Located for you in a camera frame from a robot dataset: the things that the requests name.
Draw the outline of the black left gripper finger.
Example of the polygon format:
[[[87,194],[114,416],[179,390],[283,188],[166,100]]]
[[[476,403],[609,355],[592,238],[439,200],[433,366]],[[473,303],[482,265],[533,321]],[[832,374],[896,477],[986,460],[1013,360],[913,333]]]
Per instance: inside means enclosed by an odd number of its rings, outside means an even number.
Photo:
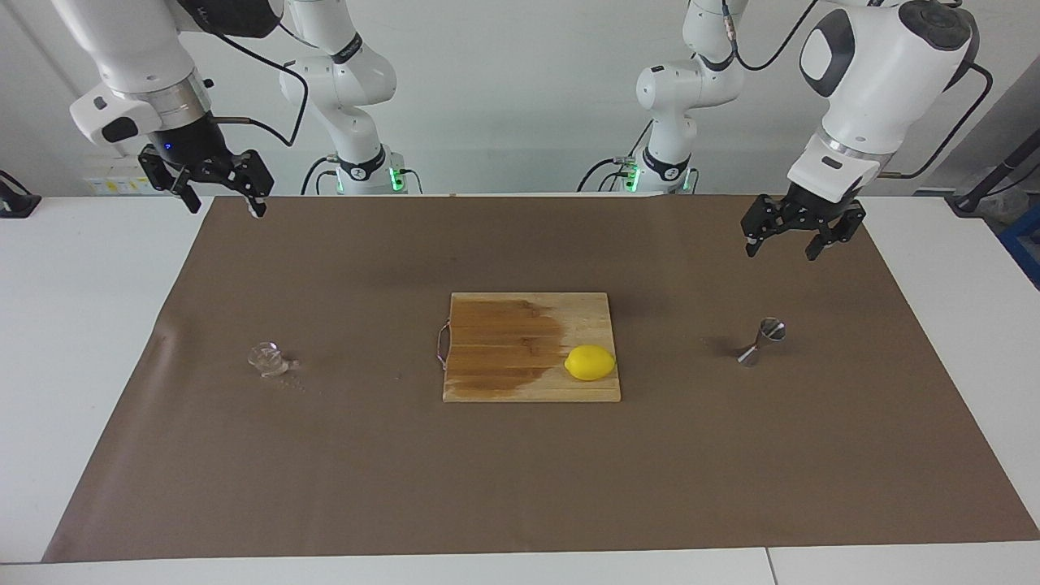
[[[814,262],[825,249],[837,243],[849,241],[855,235],[865,217],[866,212],[863,206],[851,205],[834,223],[828,223],[824,219],[816,219],[813,226],[816,228],[817,234],[805,249],[806,258],[810,262]]]
[[[744,251],[755,257],[761,246],[772,236],[803,228],[802,207],[787,200],[759,195],[740,219],[740,229],[746,237]]]

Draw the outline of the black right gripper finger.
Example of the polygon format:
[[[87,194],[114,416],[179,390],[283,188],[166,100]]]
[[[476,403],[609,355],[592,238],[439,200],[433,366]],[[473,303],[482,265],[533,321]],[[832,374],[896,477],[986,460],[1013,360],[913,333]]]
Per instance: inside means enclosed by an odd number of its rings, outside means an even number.
[[[170,167],[161,158],[153,145],[145,145],[137,156],[145,177],[155,190],[167,192],[182,201],[190,214],[197,214],[202,204],[192,186],[192,174],[186,169],[178,169],[172,174]]]
[[[267,213],[265,200],[271,195],[275,181],[256,149],[214,157],[213,174],[225,189],[245,198],[252,217],[262,219]]]

